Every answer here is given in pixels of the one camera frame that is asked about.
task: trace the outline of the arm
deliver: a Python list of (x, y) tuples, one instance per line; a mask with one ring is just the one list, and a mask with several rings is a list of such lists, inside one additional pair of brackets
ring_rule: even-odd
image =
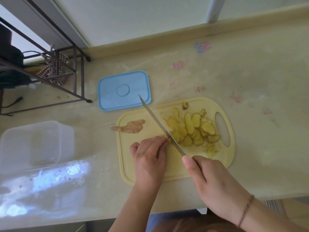
[[(203, 202), (215, 214), (238, 225), (251, 197), (218, 160), (202, 156), (183, 157), (183, 163), (192, 177)], [(246, 232), (308, 232), (289, 219), (254, 199), (245, 215), (241, 228)]]
[(166, 138), (157, 136), (133, 143), (136, 183), (110, 232), (145, 232), (148, 217), (165, 172)]

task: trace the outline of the clear plastic container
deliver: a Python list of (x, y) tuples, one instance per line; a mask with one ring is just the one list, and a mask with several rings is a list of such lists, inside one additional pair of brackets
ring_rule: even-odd
[(6, 130), (0, 140), (0, 173), (13, 174), (52, 167), (72, 160), (74, 130), (46, 121)]

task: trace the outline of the left hand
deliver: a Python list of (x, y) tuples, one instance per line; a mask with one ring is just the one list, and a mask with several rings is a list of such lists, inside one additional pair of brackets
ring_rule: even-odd
[(143, 194), (157, 194), (165, 173), (165, 137), (156, 136), (133, 143), (130, 152), (133, 156), (136, 183)]

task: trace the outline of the bracelet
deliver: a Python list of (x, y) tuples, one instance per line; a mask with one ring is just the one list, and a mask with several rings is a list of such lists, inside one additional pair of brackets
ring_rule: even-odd
[(240, 219), (240, 221), (239, 221), (239, 223), (238, 223), (238, 228), (240, 228), (241, 223), (243, 222), (243, 220), (244, 220), (244, 218), (245, 218), (245, 216), (246, 216), (246, 213), (247, 213), (247, 211), (248, 211), (250, 205), (252, 204), (253, 200), (254, 200), (254, 195), (251, 195), (251, 197), (250, 197), (250, 199), (249, 199), (249, 201), (248, 201), (248, 203), (247, 203), (247, 205), (246, 205), (246, 207), (245, 207), (245, 210), (243, 211), (243, 214), (242, 214), (242, 216), (241, 216), (241, 219)]

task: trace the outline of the countertop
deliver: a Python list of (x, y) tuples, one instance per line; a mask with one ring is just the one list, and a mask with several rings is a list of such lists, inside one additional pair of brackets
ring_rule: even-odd
[[(124, 112), (97, 105), (100, 78), (144, 70), (150, 106), (208, 97), (235, 134), (230, 173), (259, 199), (309, 195), (309, 23), (296, 20), (93, 60), (80, 101), (0, 116), (6, 129), (56, 120), (75, 131), (75, 160), (10, 179), (0, 175), (0, 230), (114, 218), (131, 186), (120, 176), (116, 134)], [(72, 88), (68, 80), (65, 88)], [(3, 111), (72, 100), (44, 84), (6, 90)], [(204, 207), (190, 178), (162, 184), (152, 212)]]

